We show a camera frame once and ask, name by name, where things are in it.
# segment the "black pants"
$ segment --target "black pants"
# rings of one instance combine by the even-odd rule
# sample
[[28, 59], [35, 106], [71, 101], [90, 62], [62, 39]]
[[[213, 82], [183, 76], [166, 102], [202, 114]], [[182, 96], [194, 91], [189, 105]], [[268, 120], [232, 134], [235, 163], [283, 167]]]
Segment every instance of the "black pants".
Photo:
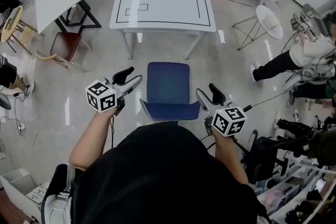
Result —
[[299, 70], [302, 67], [298, 67], [290, 58], [289, 51], [286, 51], [278, 55], [273, 60], [269, 61], [264, 66], [259, 67], [253, 71], [253, 77], [255, 81], [262, 79], [270, 79], [280, 73], [284, 73], [287, 70]]
[[293, 135], [295, 135], [296, 138], [300, 138], [309, 134], [312, 129], [312, 127], [309, 127], [308, 125], [305, 125], [303, 123], [290, 122], [282, 119], [278, 121], [277, 125], [280, 129], [290, 131]]
[[295, 91], [292, 93], [294, 98], [309, 98], [309, 99], [326, 99], [326, 85], [314, 85], [311, 83], [305, 83], [303, 85], [300, 85], [295, 89]]

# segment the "blue chair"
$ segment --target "blue chair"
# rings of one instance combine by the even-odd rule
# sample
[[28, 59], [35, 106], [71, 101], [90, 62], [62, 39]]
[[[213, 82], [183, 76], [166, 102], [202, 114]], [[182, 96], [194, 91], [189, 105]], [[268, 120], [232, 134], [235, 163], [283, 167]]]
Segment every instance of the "blue chair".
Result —
[[184, 63], [150, 62], [147, 67], [147, 102], [140, 99], [154, 121], [196, 120], [201, 105], [190, 104], [190, 68]]

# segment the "person wearing white shirt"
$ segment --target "person wearing white shirt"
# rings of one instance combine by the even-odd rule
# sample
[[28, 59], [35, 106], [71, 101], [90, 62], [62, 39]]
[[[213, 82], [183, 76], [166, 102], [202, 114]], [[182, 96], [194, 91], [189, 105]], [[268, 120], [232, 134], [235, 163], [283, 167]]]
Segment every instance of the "person wearing white shirt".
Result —
[[278, 55], [266, 65], [250, 65], [250, 74], [254, 82], [270, 79], [286, 72], [300, 70], [307, 65], [330, 65], [332, 69], [336, 50], [336, 16], [330, 26], [331, 37], [317, 38], [310, 42], [304, 34], [300, 35], [301, 44], [296, 43], [290, 50]]

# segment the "person wearing black shirt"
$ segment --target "person wearing black shirt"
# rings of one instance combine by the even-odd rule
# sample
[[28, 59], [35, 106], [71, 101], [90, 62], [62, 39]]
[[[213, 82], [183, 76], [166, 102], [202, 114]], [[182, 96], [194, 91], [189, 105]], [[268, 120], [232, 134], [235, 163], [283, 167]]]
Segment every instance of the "person wearing black shirt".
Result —
[[[76, 177], [71, 220], [64, 223], [246, 224], [267, 218], [231, 138], [212, 129], [214, 158], [190, 131], [163, 122], [137, 128], [103, 154], [115, 111], [95, 114], [70, 154]], [[45, 200], [62, 192], [66, 181], [67, 165], [59, 165]]]

